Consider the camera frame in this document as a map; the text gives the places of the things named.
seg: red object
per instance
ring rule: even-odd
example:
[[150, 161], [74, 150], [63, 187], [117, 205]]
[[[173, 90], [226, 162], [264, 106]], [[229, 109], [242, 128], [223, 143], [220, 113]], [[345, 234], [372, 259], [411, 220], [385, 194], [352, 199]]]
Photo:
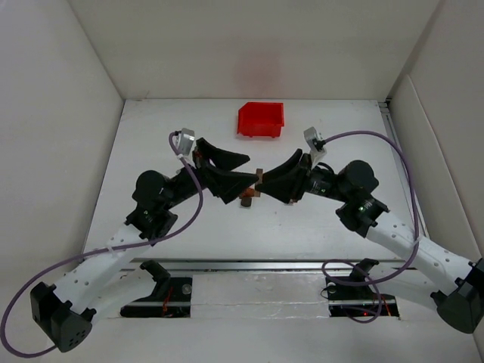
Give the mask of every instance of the red object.
[[239, 109], [237, 134], [278, 138], [284, 126], [284, 104], [247, 102]]

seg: white table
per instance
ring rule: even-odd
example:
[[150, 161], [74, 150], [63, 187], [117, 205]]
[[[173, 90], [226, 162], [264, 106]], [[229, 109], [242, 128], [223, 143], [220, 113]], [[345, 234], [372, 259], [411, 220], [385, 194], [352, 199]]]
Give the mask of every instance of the white table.
[[[239, 168], [268, 171], [301, 147], [309, 151], [303, 131], [315, 126], [324, 136], [356, 129], [386, 134], [376, 101], [283, 101], [285, 127], [281, 137], [244, 138], [236, 135], [237, 111], [247, 100], [143, 100], [127, 101], [107, 166], [85, 250], [102, 247], [134, 209], [131, 199], [137, 177], [155, 169], [173, 176], [180, 169], [168, 145], [168, 134], [182, 127], [193, 129], [216, 147], [248, 154], [251, 161]], [[374, 195], [404, 221], [411, 217], [396, 162], [390, 147], [371, 136], [353, 136], [327, 146], [324, 158], [336, 171], [354, 159], [374, 168], [380, 186]], [[322, 260], [332, 258], [394, 259], [388, 250], [347, 231], [335, 215], [341, 205], [306, 194], [293, 206], [267, 195], [253, 200], [250, 209], [238, 200], [225, 205], [205, 191], [198, 220], [185, 233], [149, 250], [152, 259]], [[179, 215], [174, 227], [188, 220], [197, 198], [172, 211]]]

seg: purple cable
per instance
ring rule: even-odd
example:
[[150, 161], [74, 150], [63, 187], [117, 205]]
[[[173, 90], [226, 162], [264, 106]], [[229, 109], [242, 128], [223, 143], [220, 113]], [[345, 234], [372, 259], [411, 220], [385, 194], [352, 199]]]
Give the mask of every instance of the purple cable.
[[[178, 156], [180, 154], [180, 152], [179, 152], [178, 148], [175, 146], [175, 144], [173, 143], [173, 137], [176, 136], [177, 134], [178, 134], [177, 132], [172, 132], [171, 134], [169, 134], [168, 141], [169, 141], [169, 146], [172, 148], [173, 152]], [[178, 229], [177, 231], [174, 231], [171, 234], [167, 234], [164, 237], [156, 238], [154, 240], [149, 240], [149, 241], [146, 241], [146, 242], [138, 242], [136, 244], [124, 244], [122, 246], [113, 246], [113, 250], [115, 250], [115, 251], [116, 250], [128, 250], [128, 249], [131, 249], [131, 248], [144, 247], [144, 246], [147, 246], [147, 245], [154, 246], [155, 244], [158, 244], [161, 241], [168, 240], [172, 237], [178, 236], [183, 231], [185, 231], [188, 227], [190, 227], [193, 224], [193, 222], [195, 222], [195, 219], [197, 219], [198, 215], [200, 214], [200, 211], [202, 210], [202, 206], [203, 206], [202, 187], [201, 187], [200, 182], [198, 181], [196, 175], [194, 174], [193, 170], [188, 165], [187, 161], [183, 157], [181, 157], [179, 159], [180, 159], [181, 163], [183, 164], [183, 166], [186, 168], [186, 170], [187, 170], [188, 174], [190, 175], [191, 179], [194, 181], [195, 186], [197, 187], [199, 200], [198, 200], [197, 210], [195, 211], [195, 213], [192, 215], [192, 217], [182, 227], [180, 227], [180, 229]], [[2, 316], [2, 322], [0, 324], [0, 340], [2, 340], [2, 345], [5, 347], [5, 349], [8, 350], [11, 354], [13, 354], [17, 357], [20, 357], [20, 358], [37, 358], [37, 357], [40, 357], [41, 355], [52, 352], [55, 349], [55, 346], [51, 346], [50, 348], [47, 348], [46, 350], [43, 350], [41, 352], [35, 352], [35, 353], [20, 352], [20, 351], [16, 350], [13, 346], [11, 346], [10, 343], [8, 342], [8, 340], [7, 340], [7, 335], [6, 335], [6, 326], [7, 326], [8, 316], [10, 315], [13, 307], [15, 306], [17, 301], [19, 300], [20, 296], [29, 288], [30, 285], [32, 285], [34, 282], [36, 282], [42, 276], [46, 275], [47, 273], [49, 273], [51, 271], [54, 271], [56, 268], [67, 265], [71, 262], [77, 262], [81, 259], [85, 259], [87, 257], [91, 257], [91, 256], [94, 256], [94, 255], [99, 255], [101, 253], [106, 253], [108, 251], [109, 250], [107, 248], [101, 248], [99, 250], [93, 250], [93, 251], [89, 251], [89, 252], [86, 252], [86, 253], [81, 253], [79, 255], [72, 256], [68, 259], [65, 259], [64, 261], [60, 261], [60, 262], [58, 262], [58, 263], [56, 263], [56, 264], [54, 264], [50, 267], [47, 267], [45, 270], [40, 271], [37, 275], [33, 276], [30, 280], [28, 280], [18, 290], [18, 292], [14, 295], [12, 300], [8, 303], [8, 306], [7, 306], [5, 312]]]
[[[353, 136], [353, 135], [371, 135], [371, 136], [375, 136], [377, 138], [381, 138], [382, 140], [384, 140], [388, 144], [390, 144], [390, 146], [392, 146], [393, 149], [400, 156], [400, 159], [403, 162], [403, 165], [405, 167], [405, 170], [406, 170], [407, 176], [408, 176], [408, 187], [410, 189], [411, 208], [412, 208], [412, 214], [413, 214], [413, 217], [414, 217], [414, 232], [415, 232], [414, 239], [416, 241], [415, 244], [414, 244], [414, 249], [412, 250], [412, 253], [411, 253], [410, 257], [403, 264], [403, 266], [400, 267], [399, 269], [397, 269], [395, 272], [393, 272], [393, 273], [385, 276], [384, 278], [378, 278], [378, 279], [373, 280], [373, 279], [371, 279], [369, 277], [368, 274], [366, 274], [365, 277], [368, 279], [368, 281], [362, 281], [362, 282], [342, 281], [339, 278], [334, 278], [334, 277], [330, 276], [327, 273], [327, 271], [326, 271], [326, 266], [329, 263], [345, 263], [347, 265], [350, 265], [352, 267], [355, 267], [354, 264], [352, 264], [351, 262], [348, 262], [346, 260], [343, 260], [343, 259], [329, 259], [329, 260], [327, 260], [327, 261], [325, 261], [323, 263], [323, 265], [321, 267], [321, 270], [323, 272], [323, 275], [329, 281], [332, 281], [335, 284], [340, 284], [340, 285], [343, 285], [343, 286], [350, 286], [350, 287], [365, 287], [365, 286], [373, 286], [374, 287], [375, 293], [377, 294], [377, 297], [378, 297], [378, 311], [377, 311], [377, 313], [371, 312], [370, 310], [367, 310], [366, 312], [371, 312], [372, 314], [375, 314], [375, 316], [372, 319], [367, 320], [367, 321], [360, 321], [360, 320], [354, 319], [353, 317], [349, 316], [353, 321], [357, 321], [358, 323], [366, 324], [366, 323], [372, 322], [375, 319], [377, 319], [378, 316], [381, 313], [382, 299], [381, 299], [381, 294], [378, 291], [377, 284], [380, 284], [382, 282], [386, 282], [388, 280], [391, 280], [395, 276], [400, 275], [408, 267], [410, 267], [410, 265], [412, 264], [412, 262], [415, 260], [415, 257], [417, 256], [417, 253], [418, 253], [418, 241], [417, 241], [417, 239], [418, 239], [418, 236], [419, 236], [418, 209], [417, 209], [417, 203], [416, 203], [416, 200], [415, 200], [415, 189], [414, 189], [413, 178], [412, 178], [412, 175], [411, 175], [410, 168], [408, 166], [408, 161], [405, 159], [405, 155], [402, 153], [402, 151], [399, 149], [399, 147], [397, 146], [397, 144], [394, 141], [392, 141], [391, 139], [387, 138], [385, 135], [379, 134], [378, 132], [366, 131], [366, 130], [343, 132], [341, 134], [338, 134], [338, 135], [335, 135], [335, 136], [331, 136], [331, 137], [327, 138], [325, 141], [326, 141], [326, 143], [329, 143], [329, 142], [334, 141], [334, 140], [337, 140], [339, 138], [345, 138], [346, 136]], [[361, 311], [365, 311], [366, 310], [366, 309], [360, 309], [360, 308], [349, 308], [349, 309], [355, 309], [355, 310], [361, 310]]]

